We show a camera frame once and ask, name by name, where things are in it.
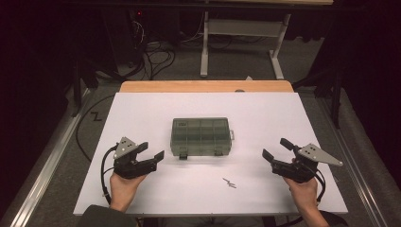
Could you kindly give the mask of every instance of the cable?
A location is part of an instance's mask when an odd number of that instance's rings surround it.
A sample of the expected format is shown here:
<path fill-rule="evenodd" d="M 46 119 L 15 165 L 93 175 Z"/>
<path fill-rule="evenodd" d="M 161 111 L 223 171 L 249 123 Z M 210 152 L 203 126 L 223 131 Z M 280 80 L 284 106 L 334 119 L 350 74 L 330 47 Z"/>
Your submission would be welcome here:
<path fill-rule="evenodd" d="M 106 174 L 107 172 L 109 172 L 110 170 L 114 169 L 114 167 L 110 167 L 108 168 L 106 171 L 103 172 L 103 174 Z"/>
<path fill-rule="evenodd" d="M 319 194 L 319 196 L 318 196 L 318 198 L 317 198 L 317 202 L 318 202 L 318 205 L 319 205 L 319 203 L 321 203 L 322 197 L 323 197 L 324 192 L 325 192 L 325 180 L 324 180 L 324 176 L 323 176 L 322 173 L 319 171 L 319 169 L 317 169 L 317 171 L 318 171 L 318 172 L 322 175 L 322 177 L 323 177 L 323 180 L 322 180 L 322 178 L 321 178 L 315 171 L 313 171 L 309 166 L 306 166 L 306 165 L 304 165 L 304 164 L 301 164 L 301 165 L 302 165 L 302 167 L 304 167 L 304 168 L 306 168 L 307 170 L 309 170 L 310 172 L 312 172 L 313 175 L 315 176 L 315 178 L 318 179 L 319 183 L 322 185 L 322 191 L 321 191 L 321 193 Z"/>
<path fill-rule="evenodd" d="M 254 40 L 254 41 L 244 41 L 244 40 L 241 40 L 241 39 L 236 39 L 236 38 L 233 38 L 233 40 L 234 41 L 237 41 L 237 42 L 239 42 L 239 43 L 245 43 L 245 44 L 255 44 L 255 43 L 258 43 L 258 42 L 262 42 L 262 41 L 264 41 L 264 40 L 266 40 L 266 39 L 268 39 L 268 37 L 263 37 L 263 36 L 260 36 L 260 37 L 258 37 L 256 40 Z"/>
<path fill-rule="evenodd" d="M 150 64 L 149 80 L 153 80 L 155 76 L 157 76 L 162 70 L 166 69 L 168 66 L 170 66 L 175 61 L 174 50 L 163 49 L 161 46 L 162 45 L 159 44 L 158 47 L 153 48 L 151 51 L 145 51 L 145 55 L 147 56 L 148 62 Z M 152 61 L 151 57 L 154 56 L 155 54 L 159 54 L 159 53 L 165 53 L 165 54 L 167 54 L 167 57 L 162 61 L 158 61 L 158 62 Z"/>
<path fill-rule="evenodd" d="M 114 151 L 117 149 L 118 143 L 110 148 L 109 150 L 106 151 L 106 153 L 103 156 L 103 160 L 101 161 L 101 167 L 100 167 L 100 180 L 101 180 L 101 187 L 103 189 L 103 196 L 106 198 L 106 201 L 110 204 L 112 202 L 112 197 L 109 194 L 109 191 L 107 190 L 106 184 L 104 183 L 104 174 L 109 171 L 104 171 L 104 163 L 106 162 L 107 156 L 110 154 L 110 152 Z"/>
<path fill-rule="evenodd" d="M 132 22 L 132 26 L 133 27 L 135 27 L 136 26 L 136 34 L 135 34 L 135 36 L 139 33 L 139 28 L 141 28 L 141 41 L 139 42 L 139 44 L 138 45 L 140 45 L 143 41 L 144 41 L 144 37 L 145 37 L 145 30 L 144 30 L 144 28 L 142 27 L 142 25 L 140 24 L 140 23 L 138 23 L 138 22 L 136 22 L 136 21 L 131 21 Z"/>
<path fill-rule="evenodd" d="M 226 45 L 222 46 L 222 47 L 213 47 L 212 45 L 209 45 L 210 48 L 212 48 L 212 49 L 225 49 L 228 46 L 230 46 L 230 44 L 233 42 L 233 37 L 232 36 L 213 35 L 212 37 L 214 37 L 214 38 L 227 37 L 229 39 L 228 43 Z"/>
<path fill-rule="evenodd" d="M 145 67 L 145 62 L 144 62 L 144 59 L 142 58 L 142 59 L 140 59 L 139 63 L 136 65 L 136 67 L 132 71 L 130 71 L 128 74 L 126 74 L 124 76 L 121 76 L 117 72 L 113 72 L 113 73 L 115 75 L 118 75 L 119 77 L 121 77 L 125 81 L 125 80 L 128 80 L 128 77 L 132 77 L 133 75 L 139 73 L 144 67 Z M 108 78 L 108 77 L 103 77 L 103 76 L 101 76 L 99 74 L 96 74 L 96 77 L 99 78 L 99 79 L 107 80 L 107 81 L 113 81 L 116 76 L 114 76 L 112 78 Z"/>
<path fill-rule="evenodd" d="M 203 24 L 203 19 L 204 19 L 204 13 L 201 15 L 201 18 L 200 18 L 200 25 L 198 26 L 198 30 L 197 30 L 197 32 L 195 33 L 195 35 L 192 36 L 191 38 L 189 38 L 188 40 L 181 41 L 182 44 L 183 44 L 183 43 L 187 43 L 187 42 L 191 42 L 191 41 L 193 41 L 193 40 L 197 40 L 198 38 L 200 38 L 200 37 L 203 36 L 203 35 L 200 35 L 200 36 L 197 37 L 197 35 L 198 35 L 198 34 L 200 33 L 200 31 L 201 31 L 201 25 Z"/>
<path fill-rule="evenodd" d="M 80 141 L 79 141 L 79 138 L 78 138 L 78 131 L 79 131 L 79 128 L 80 128 L 80 124 L 82 123 L 83 119 L 84 119 L 85 116 L 88 114 L 88 112 L 90 112 L 97 104 L 99 104 L 100 102 L 102 102 L 102 101 L 104 101 L 104 100 L 106 100 L 107 98 L 110 98 L 110 97 L 114 97 L 114 95 L 103 97 L 102 99 L 100 99 L 99 101 L 97 101 L 94 105 L 92 105 L 92 106 L 88 109 L 88 111 L 86 111 L 86 112 L 83 114 L 82 118 L 79 120 L 79 122 L 78 122 L 78 124 L 77 124 L 77 130 L 76 130 L 76 141 L 77 141 L 77 145 L 78 145 L 78 147 L 79 147 L 79 150 L 80 150 L 81 153 L 83 154 L 83 156 L 85 156 L 85 158 L 86 158 L 89 162 L 92 162 L 92 160 L 91 160 L 91 158 L 89 158 L 88 154 L 87 154 L 87 153 L 85 152 L 85 150 L 83 149 L 83 147 L 82 147 L 82 145 L 81 145 L 81 143 L 80 143 Z"/>

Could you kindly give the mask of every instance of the black cable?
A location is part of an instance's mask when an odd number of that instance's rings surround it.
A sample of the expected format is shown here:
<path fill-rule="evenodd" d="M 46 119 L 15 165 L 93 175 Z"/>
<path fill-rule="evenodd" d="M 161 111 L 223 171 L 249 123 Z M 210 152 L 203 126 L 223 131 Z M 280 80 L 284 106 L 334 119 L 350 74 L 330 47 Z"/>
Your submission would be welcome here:
<path fill-rule="evenodd" d="M 310 172 L 312 172 L 313 173 L 313 175 L 315 176 L 315 178 L 316 179 L 318 179 L 318 181 L 319 181 L 319 183 L 322 185 L 322 191 L 321 191 L 321 193 L 319 194 L 319 196 L 318 196 L 318 198 L 317 198 L 317 201 L 318 201 L 318 204 L 321 202 L 321 200 L 322 200 L 322 197 L 323 197 L 323 195 L 324 195 L 324 192 L 325 192 L 325 180 L 322 180 L 322 178 L 315 172 L 315 171 L 313 171 L 309 166 L 306 166 L 306 165 L 304 165 L 304 164 L 301 164 L 304 168 L 306 168 L 307 170 L 309 170 Z"/>
<path fill-rule="evenodd" d="M 268 39 L 268 37 L 263 37 L 263 36 L 258 37 L 254 41 L 245 41 L 245 40 L 233 38 L 234 41 L 237 41 L 239 43 L 245 43 L 245 44 L 255 44 L 255 43 L 258 43 L 258 42 L 262 42 L 262 41 L 264 41 L 266 39 Z"/>
<path fill-rule="evenodd" d="M 222 36 L 213 35 L 212 37 L 214 37 L 214 38 L 219 38 L 219 37 L 222 37 Z M 229 36 L 228 39 L 229 39 L 229 40 L 228 40 L 228 43 L 227 43 L 226 45 L 222 46 L 222 47 L 213 47 L 213 46 L 210 45 L 210 44 L 209 44 L 209 46 L 210 46 L 210 48 L 212 48 L 212 49 L 225 49 L 225 48 L 227 48 L 228 46 L 230 46 L 230 44 L 233 42 L 233 37 L 232 37 L 232 36 Z"/>
<path fill-rule="evenodd" d="M 119 77 L 121 77 L 122 79 L 128 80 L 129 77 L 132 77 L 133 75 L 139 73 L 144 67 L 145 67 L 145 61 L 144 61 L 144 59 L 142 58 L 142 59 L 140 59 L 139 63 L 136 64 L 135 69 L 133 69 L 132 71 L 130 71 L 128 74 L 126 74 L 126 75 L 124 75 L 124 76 L 121 76 L 121 75 L 119 75 L 119 74 L 116 73 L 116 72 L 114 72 L 114 73 L 115 73 L 116 75 L 118 75 Z M 107 81 L 113 81 L 113 80 L 115 80 L 115 77 L 110 77 L 110 78 L 109 78 L 109 77 L 101 76 L 101 75 L 99 75 L 99 74 L 96 74 L 96 77 L 99 78 L 99 79 L 107 80 Z"/>
<path fill-rule="evenodd" d="M 203 37 L 203 36 L 199 36 L 199 37 L 197 37 L 195 39 L 192 39 L 190 41 L 182 42 L 181 44 L 186 45 L 186 46 L 190 46 L 190 47 L 201 46 L 203 44 L 203 41 L 199 41 L 199 38 L 201 38 L 201 37 Z"/>
<path fill-rule="evenodd" d="M 88 154 L 85 152 L 85 150 L 83 149 L 83 147 L 82 147 L 82 145 L 80 144 L 80 141 L 79 141 L 79 139 L 78 139 L 78 131 L 79 131 L 79 128 L 80 128 L 80 124 L 82 123 L 83 119 L 84 119 L 85 116 L 88 114 L 88 112 L 90 112 L 97 104 L 99 104 L 100 102 L 102 102 L 102 101 L 104 101 L 104 100 L 106 100 L 107 98 L 110 98 L 110 97 L 114 97 L 114 95 L 103 97 L 103 98 L 100 99 L 98 102 L 96 102 L 94 105 L 92 105 L 92 106 L 88 109 L 88 111 L 86 111 L 86 112 L 83 114 L 82 118 L 81 118 L 81 119 L 79 120 L 79 122 L 77 123 L 77 130 L 76 130 L 76 141 L 77 141 L 77 145 L 78 145 L 78 147 L 79 147 L 79 150 L 82 152 L 83 156 L 85 156 L 85 158 L 86 158 L 89 162 L 92 162 L 92 160 L 91 160 L 91 158 L 89 158 Z"/>
<path fill-rule="evenodd" d="M 145 55 L 148 57 L 148 62 L 150 65 L 150 76 L 148 78 L 149 80 L 153 80 L 153 63 L 150 60 L 150 55 L 148 54 L 148 52 L 145 52 Z"/>
<path fill-rule="evenodd" d="M 152 47 L 153 49 L 148 49 L 149 46 L 152 45 L 152 44 L 158 44 L 159 46 L 157 46 L 157 47 Z M 155 51 L 155 50 L 157 50 L 157 49 L 159 49 L 159 48 L 161 48 L 161 47 L 162 47 L 162 43 L 161 43 L 161 42 L 159 42 L 159 41 L 157 41 L 157 42 L 151 42 L 151 43 L 148 44 L 148 47 L 147 47 L 146 52 L 153 52 L 153 51 Z"/>
<path fill-rule="evenodd" d="M 107 172 L 109 172 L 112 169 L 114 169 L 114 167 L 110 167 L 110 168 L 106 169 L 106 171 L 104 171 L 103 174 L 106 174 Z"/>
<path fill-rule="evenodd" d="M 144 80 L 144 77 L 147 76 L 147 78 L 150 80 L 148 71 L 147 71 L 147 67 L 144 67 L 144 75 L 142 75 L 142 77 L 139 80 Z"/>
<path fill-rule="evenodd" d="M 103 189 L 103 196 L 106 198 L 106 201 L 110 204 L 112 202 L 112 197 L 109 194 L 109 191 L 107 190 L 106 184 L 104 183 L 104 174 L 107 171 L 104 171 L 104 163 L 106 162 L 107 156 L 110 154 L 110 152 L 114 151 L 117 149 L 118 143 L 110 148 L 109 150 L 106 151 L 106 153 L 103 156 L 103 160 L 101 161 L 101 167 L 100 167 L 100 180 L 101 180 L 101 188 Z"/>
<path fill-rule="evenodd" d="M 156 73 L 154 73 L 153 75 L 151 75 L 151 78 L 153 79 L 156 75 L 158 75 L 162 70 L 166 69 L 168 66 L 170 66 L 171 64 L 173 64 L 173 62 L 175 61 L 175 52 L 174 50 L 169 50 L 172 52 L 172 60 L 168 65 L 163 66 L 161 69 L 159 69 L 159 71 L 157 71 Z"/>

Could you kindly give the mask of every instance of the plastic storage box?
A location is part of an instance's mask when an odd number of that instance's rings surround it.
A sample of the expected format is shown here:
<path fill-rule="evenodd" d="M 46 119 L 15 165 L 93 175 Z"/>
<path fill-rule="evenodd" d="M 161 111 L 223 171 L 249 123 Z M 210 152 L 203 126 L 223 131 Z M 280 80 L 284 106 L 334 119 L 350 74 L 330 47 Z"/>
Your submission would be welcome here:
<path fill-rule="evenodd" d="M 222 156 L 231 150 L 228 119 L 175 118 L 171 131 L 171 150 L 174 156 Z"/>

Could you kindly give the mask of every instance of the metal bracket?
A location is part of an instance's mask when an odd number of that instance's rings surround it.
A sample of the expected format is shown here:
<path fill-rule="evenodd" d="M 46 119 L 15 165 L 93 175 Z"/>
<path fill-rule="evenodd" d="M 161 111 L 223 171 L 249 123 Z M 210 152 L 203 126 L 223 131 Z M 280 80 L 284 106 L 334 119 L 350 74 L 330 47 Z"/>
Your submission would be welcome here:
<path fill-rule="evenodd" d="M 314 162 L 326 163 L 333 166 L 342 166 L 342 161 L 339 161 L 335 157 L 331 156 L 316 145 L 308 144 L 298 150 L 298 153 L 305 158 Z"/>
<path fill-rule="evenodd" d="M 132 142 L 127 137 L 122 137 L 120 143 L 115 150 L 114 159 L 119 159 L 122 156 L 132 152 L 133 150 L 137 149 L 137 146 L 134 142 Z"/>

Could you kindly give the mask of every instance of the wooden table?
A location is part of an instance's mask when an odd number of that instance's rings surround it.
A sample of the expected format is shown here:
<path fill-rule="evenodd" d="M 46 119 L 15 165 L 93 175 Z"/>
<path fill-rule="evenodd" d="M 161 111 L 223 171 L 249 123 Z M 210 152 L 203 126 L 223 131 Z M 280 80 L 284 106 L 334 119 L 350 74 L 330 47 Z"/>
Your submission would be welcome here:
<path fill-rule="evenodd" d="M 121 93 L 294 92 L 286 80 L 165 80 L 126 81 Z"/>

